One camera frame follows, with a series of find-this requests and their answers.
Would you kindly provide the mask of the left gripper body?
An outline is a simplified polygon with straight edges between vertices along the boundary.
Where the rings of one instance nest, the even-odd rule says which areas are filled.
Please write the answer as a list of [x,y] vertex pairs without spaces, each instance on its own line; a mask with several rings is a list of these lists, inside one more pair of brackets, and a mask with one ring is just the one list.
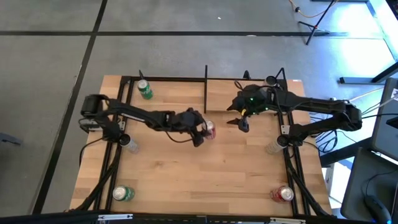
[[197,131],[197,126],[204,122],[205,120],[199,111],[188,108],[174,116],[174,131],[193,133]]

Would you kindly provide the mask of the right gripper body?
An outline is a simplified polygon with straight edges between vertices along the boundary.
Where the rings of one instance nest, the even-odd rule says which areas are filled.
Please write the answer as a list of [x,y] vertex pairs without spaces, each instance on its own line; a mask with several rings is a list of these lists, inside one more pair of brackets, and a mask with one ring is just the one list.
[[275,101],[275,90],[272,87],[247,85],[239,92],[239,96],[243,98],[243,105],[239,110],[242,115],[279,110],[279,104]]

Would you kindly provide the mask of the red Coca-Cola can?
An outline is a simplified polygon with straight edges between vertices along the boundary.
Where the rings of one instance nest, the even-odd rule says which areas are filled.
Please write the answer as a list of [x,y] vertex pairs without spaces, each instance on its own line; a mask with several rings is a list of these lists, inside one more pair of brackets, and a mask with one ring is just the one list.
[[270,198],[275,202],[289,202],[294,199],[294,191],[288,186],[280,186],[270,191]]
[[205,121],[201,126],[206,139],[213,140],[216,137],[216,128],[212,121]]

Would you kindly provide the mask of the green Sprite can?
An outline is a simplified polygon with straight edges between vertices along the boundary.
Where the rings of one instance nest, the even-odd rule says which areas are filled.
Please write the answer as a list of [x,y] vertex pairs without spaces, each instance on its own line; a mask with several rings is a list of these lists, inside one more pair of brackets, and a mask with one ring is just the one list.
[[134,198],[135,191],[131,187],[119,185],[114,188],[112,196],[117,201],[128,202]]
[[149,100],[153,97],[153,91],[150,87],[150,84],[147,80],[139,80],[137,83],[137,88],[143,97],[143,99]]

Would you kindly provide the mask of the black tripod stand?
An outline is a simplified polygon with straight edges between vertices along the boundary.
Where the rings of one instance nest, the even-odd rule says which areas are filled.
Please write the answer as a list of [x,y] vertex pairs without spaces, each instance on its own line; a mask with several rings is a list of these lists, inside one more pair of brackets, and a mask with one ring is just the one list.
[[299,13],[301,16],[310,19],[310,18],[314,18],[314,17],[318,17],[320,16],[320,18],[318,19],[317,23],[315,25],[303,22],[303,21],[298,21],[298,24],[303,25],[303,26],[307,26],[310,29],[310,34],[305,42],[305,45],[309,45],[310,41],[312,40],[312,38],[314,37],[315,33],[319,30],[319,25],[321,23],[321,21],[323,20],[323,18],[325,17],[326,13],[330,10],[330,8],[336,4],[339,0],[331,0],[331,2],[329,3],[328,7],[323,11],[318,13],[315,16],[306,16],[305,14],[303,14],[301,12],[301,10],[296,7],[295,12]]

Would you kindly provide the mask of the black desk leg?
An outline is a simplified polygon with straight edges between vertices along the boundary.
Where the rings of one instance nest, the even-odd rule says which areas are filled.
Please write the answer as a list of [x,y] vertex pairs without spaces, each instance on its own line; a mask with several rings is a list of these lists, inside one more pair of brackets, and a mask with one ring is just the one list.
[[340,84],[347,85],[383,85],[388,78],[396,73],[398,73],[398,61],[375,77],[340,77],[338,81]]

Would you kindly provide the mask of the computer monitor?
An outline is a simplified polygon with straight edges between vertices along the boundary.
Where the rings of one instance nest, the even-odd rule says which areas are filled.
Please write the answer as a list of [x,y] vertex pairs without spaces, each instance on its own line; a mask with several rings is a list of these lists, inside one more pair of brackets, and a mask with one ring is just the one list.
[[390,99],[392,101],[379,108],[377,112],[383,116],[376,118],[371,144],[375,151],[398,161],[398,128],[387,124],[389,119],[398,117],[398,98],[394,99],[394,95],[397,93],[398,79],[388,78],[385,82],[381,103]]

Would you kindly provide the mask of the dark grey desk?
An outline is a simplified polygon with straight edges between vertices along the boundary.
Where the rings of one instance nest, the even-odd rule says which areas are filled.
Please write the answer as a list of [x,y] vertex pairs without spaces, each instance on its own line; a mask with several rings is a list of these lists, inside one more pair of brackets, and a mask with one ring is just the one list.
[[373,221],[364,202],[365,196],[376,197],[389,213],[393,213],[397,185],[397,164],[371,151],[358,151],[343,197],[341,214],[350,220]]

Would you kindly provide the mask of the black computer mouse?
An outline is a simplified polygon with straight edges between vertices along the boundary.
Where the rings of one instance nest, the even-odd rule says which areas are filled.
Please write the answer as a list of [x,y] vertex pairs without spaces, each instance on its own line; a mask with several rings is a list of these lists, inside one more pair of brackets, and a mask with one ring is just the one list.
[[392,224],[392,217],[386,206],[375,196],[364,197],[364,204],[377,224]]

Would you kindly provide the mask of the grey chair leg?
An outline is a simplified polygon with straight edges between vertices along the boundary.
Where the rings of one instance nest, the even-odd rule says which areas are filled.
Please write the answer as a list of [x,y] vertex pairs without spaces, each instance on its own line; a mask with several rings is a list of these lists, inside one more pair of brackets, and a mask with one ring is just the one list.
[[22,144],[21,139],[18,139],[16,137],[11,136],[6,133],[0,133],[0,142],[8,142],[8,143],[11,143],[11,144],[17,145],[17,146],[20,146]]

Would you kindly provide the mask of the black aluminium rig frame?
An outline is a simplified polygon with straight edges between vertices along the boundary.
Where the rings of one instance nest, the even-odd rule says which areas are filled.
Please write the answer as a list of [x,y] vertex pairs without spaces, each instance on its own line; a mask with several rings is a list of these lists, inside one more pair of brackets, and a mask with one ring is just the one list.
[[236,96],[232,80],[212,78],[151,78],[151,100],[116,75],[103,78],[100,92],[120,96],[145,110],[185,111],[195,108],[216,124],[216,137],[195,147],[187,134],[165,134],[129,120],[126,132],[139,145],[137,153],[122,151],[116,185],[132,187],[128,202],[117,202],[105,187],[96,208],[112,212],[181,215],[292,216],[289,203],[269,194],[288,182],[285,157],[268,154],[267,144],[280,133],[280,119],[268,111],[249,118],[250,130],[229,124],[238,116],[228,106]]

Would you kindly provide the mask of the silver metal bracket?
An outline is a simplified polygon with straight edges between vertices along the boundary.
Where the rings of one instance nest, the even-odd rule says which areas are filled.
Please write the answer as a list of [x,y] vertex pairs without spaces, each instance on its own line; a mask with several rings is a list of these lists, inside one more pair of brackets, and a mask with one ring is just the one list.
[[107,221],[113,221],[113,220],[130,220],[133,219],[134,215],[133,214],[106,214],[106,215],[98,215],[98,221],[99,222],[107,222]]
[[269,224],[307,224],[305,220],[271,217]]

